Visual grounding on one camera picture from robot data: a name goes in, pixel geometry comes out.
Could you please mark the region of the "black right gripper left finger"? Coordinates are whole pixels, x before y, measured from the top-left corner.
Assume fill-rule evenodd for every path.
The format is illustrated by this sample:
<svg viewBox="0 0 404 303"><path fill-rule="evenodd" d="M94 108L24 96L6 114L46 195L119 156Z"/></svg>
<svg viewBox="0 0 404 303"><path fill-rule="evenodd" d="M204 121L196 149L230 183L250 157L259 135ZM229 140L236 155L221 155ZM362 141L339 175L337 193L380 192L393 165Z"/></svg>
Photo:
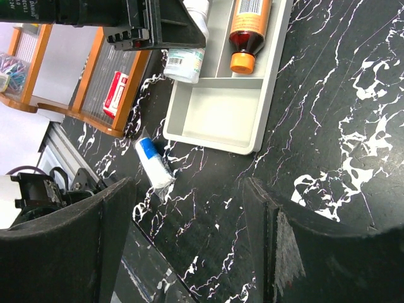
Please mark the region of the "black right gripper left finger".
<svg viewBox="0 0 404 303"><path fill-rule="evenodd" d="M1 231L1 302L110 302L136 198L127 177Z"/></svg>

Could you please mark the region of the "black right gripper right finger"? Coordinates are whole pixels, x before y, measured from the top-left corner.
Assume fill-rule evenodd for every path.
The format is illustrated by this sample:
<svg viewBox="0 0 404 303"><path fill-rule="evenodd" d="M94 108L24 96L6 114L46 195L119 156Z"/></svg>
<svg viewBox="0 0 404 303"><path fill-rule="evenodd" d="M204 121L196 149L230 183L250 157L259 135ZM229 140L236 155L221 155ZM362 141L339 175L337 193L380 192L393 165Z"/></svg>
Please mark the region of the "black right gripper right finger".
<svg viewBox="0 0 404 303"><path fill-rule="evenodd" d="M402 302L403 227L365 231L242 182L258 302Z"/></svg>

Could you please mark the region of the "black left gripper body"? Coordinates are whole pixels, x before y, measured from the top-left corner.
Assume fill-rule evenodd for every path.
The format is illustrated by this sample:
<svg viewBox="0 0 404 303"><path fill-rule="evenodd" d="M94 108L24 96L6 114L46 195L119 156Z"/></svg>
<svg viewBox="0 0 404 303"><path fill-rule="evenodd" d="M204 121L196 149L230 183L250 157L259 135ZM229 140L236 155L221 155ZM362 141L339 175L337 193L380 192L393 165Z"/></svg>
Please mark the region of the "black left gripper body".
<svg viewBox="0 0 404 303"><path fill-rule="evenodd" d="M118 51L155 48L144 1L1 1L1 21L100 27Z"/></svg>

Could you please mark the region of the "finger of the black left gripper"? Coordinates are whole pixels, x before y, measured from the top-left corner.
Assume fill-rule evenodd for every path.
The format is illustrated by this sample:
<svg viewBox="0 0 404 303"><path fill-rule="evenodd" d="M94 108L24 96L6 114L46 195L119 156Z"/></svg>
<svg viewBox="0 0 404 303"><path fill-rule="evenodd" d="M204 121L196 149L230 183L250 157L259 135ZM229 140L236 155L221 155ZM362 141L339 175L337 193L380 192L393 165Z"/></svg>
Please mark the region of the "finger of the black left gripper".
<svg viewBox="0 0 404 303"><path fill-rule="evenodd" d="M206 38L186 9L184 1L163 0L160 4L161 48L204 48Z"/></svg>

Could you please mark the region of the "white teal label bottle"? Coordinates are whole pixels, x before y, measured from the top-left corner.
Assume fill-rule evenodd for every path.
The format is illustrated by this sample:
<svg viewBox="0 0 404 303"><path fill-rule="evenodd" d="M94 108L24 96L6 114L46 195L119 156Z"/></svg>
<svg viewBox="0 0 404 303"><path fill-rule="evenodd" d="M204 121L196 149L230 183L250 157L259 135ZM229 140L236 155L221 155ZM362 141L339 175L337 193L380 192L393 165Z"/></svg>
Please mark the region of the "white teal label bottle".
<svg viewBox="0 0 404 303"><path fill-rule="evenodd" d="M184 1L184 5L207 41L209 1ZM169 49L163 74L178 82L196 84L199 81L204 56L205 48Z"/></svg>

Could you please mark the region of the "brown orange cap bottle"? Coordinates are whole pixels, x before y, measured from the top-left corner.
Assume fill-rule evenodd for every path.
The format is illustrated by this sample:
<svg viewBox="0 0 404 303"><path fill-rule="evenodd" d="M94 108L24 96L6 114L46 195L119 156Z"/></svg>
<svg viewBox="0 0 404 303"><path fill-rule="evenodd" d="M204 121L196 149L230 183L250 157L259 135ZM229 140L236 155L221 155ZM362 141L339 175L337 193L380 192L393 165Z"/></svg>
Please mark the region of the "brown orange cap bottle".
<svg viewBox="0 0 404 303"><path fill-rule="evenodd" d="M264 47L272 1L238 0L229 34L233 47L230 70L238 74L254 71L258 52Z"/></svg>

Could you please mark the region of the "grey divided plastic tray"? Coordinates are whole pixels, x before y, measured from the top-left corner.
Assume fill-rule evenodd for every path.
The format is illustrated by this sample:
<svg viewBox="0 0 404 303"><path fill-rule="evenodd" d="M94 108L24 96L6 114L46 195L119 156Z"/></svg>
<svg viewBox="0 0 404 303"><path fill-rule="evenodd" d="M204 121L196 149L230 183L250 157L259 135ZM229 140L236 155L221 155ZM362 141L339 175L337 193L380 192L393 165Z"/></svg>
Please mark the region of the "grey divided plastic tray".
<svg viewBox="0 0 404 303"><path fill-rule="evenodd" d="M211 1L210 33L197 84L174 82L167 140L248 155L261 149L292 1L273 1L266 41L250 75L231 72L228 40L235 1Z"/></svg>

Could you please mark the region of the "white blue bandage roll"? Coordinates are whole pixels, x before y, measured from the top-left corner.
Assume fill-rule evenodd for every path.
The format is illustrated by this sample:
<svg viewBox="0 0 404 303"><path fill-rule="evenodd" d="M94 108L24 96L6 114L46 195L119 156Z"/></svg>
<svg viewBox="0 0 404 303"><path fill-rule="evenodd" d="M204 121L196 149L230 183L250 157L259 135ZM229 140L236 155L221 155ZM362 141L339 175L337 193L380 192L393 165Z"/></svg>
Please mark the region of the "white blue bandage roll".
<svg viewBox="0 0 404 303"><path fill-rule="evenodd" d="M173 185L175 178L169 166L157 152L155 145L148 136L141 136L134 144L134 149L139 156L150 185L160 200L164 200Z"/></svg>

